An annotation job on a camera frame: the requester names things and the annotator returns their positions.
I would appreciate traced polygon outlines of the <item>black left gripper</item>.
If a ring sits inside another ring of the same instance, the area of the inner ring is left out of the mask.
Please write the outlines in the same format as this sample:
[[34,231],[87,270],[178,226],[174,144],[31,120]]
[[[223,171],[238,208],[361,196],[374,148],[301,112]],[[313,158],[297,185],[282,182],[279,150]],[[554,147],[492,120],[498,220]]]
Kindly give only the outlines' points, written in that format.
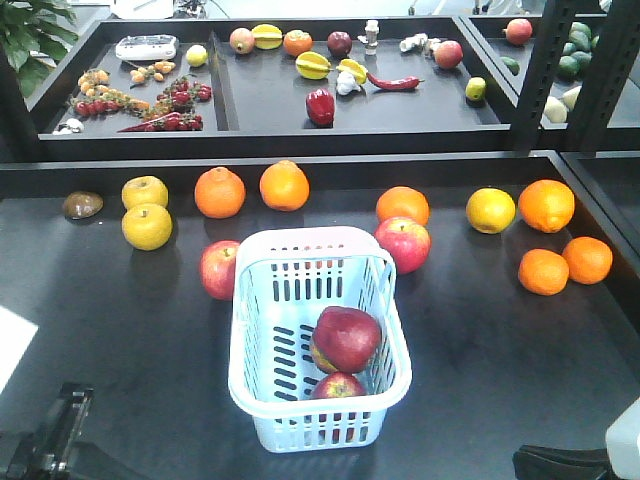
[[2,479],[69,479],[70,458],[94,397],[87,384],[66,382],[33,432],[1,432]]

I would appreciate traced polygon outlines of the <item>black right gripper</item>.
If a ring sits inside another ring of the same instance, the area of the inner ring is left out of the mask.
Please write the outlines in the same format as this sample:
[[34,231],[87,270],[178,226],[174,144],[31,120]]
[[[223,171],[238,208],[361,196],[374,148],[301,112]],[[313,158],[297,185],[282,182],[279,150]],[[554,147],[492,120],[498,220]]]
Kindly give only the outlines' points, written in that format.
[[517,479],[602,480],[613,470],[605,449],[568,450],[522,445],[513,454]]

